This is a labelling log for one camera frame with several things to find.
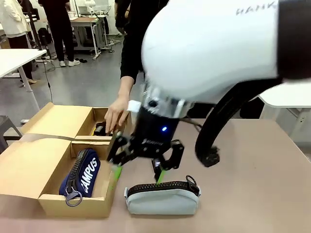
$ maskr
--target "box flap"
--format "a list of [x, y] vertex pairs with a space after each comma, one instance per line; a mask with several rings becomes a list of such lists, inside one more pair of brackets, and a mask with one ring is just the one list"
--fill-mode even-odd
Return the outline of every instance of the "box flap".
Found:
[[0, 155], [0, 194], [39, 198], [69, 146], [53, 138], [13, 143]]
[[91, 111], [92, 107], [48, 103], [21, 128], [21, 131], [74, 138]]

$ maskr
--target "black zipper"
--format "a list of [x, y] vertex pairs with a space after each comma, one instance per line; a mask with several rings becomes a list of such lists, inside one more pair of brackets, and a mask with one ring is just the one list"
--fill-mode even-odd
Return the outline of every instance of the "black zipper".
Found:
[[66, 183], [66, 191], [68, 193], [72, 193], [73, 189], [77, 191], [77, 182], [78, 182], [78, 176], [81, 169], [81, 165], [87, 155], [87, 151], [89, 148], [79, 151], [77, 155], [76, 162], [74, 162], [74, 165], [68, 175], [67, 183]]
[[138, 184], [131, 187], [128, 190], [127, 197], [135, 193], [171, 190], [171, 189], [183, 189], [194, 193], [196, 196], [199, 196], [200, 189], [196, 185], [196, 181], [194, 180], [194, 178], [187, 175], [186, 180], [187, 181], [171, 181], [159, 184], [156, 183]]

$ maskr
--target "gray stool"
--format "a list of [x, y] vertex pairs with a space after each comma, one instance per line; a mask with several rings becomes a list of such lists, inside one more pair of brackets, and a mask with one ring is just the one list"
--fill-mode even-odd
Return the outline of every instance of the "gray stool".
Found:
[[[19, 136], [6, 136], [4, 137], [5, 132], [8, 131], [9, 128], [13, 128]], [[20, 140], [22, 134], [18, 131], [15, 125], [12, 123], [8, 116], [0, 116], [0, 154], [4, 152], [5, 149], [8, 148], [8, 144], [6, 141], [8, 140]]]

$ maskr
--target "black pants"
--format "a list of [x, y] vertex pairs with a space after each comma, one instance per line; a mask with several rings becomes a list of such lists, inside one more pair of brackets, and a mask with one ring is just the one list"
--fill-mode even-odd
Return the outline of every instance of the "black pants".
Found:
[[64, 20], [49, 20], [52, 36], [54, 39], [55, 51], [59, 61], [64, 61], [63, 41], [66, 48], [68, 60], [73, 62], [73, 38], [69, 18]]
[[[27, 37], [26, 35], [8, 38], [10, 47], [12, 49], [28, 49]], [[23, 69], [25, 71], [26, 77], [29, 79], [33, 79], [31, 71], [33, 70], [33, 65], [31, 62], [26, 63], [23, 65]]]

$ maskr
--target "brown cardboard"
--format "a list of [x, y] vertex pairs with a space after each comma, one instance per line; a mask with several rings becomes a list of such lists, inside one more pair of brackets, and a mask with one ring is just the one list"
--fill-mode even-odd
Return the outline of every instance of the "brown cardboard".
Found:
[[[0, 156], [0, 194], [38, 199], [48, 216], [108, 217], [117, 183], [106, 161], [108, 145], [55, 138], [15, 142]], [[58, 190], [78, 151], [85, 148], [96, 150], [101, 166], [92, 198], [83, 198], [80, 205], [69, 207]]]
[[[107, 108], [85, 106], [63, 106], [48, 103], [21, 131], [26, 134], [45, 134], [75, 138], [81, 141], [109, 141], [111, 137], [91, 136], [96, 124], [104, 121]], [[130, 117], [126, 123], [130, 127]]]

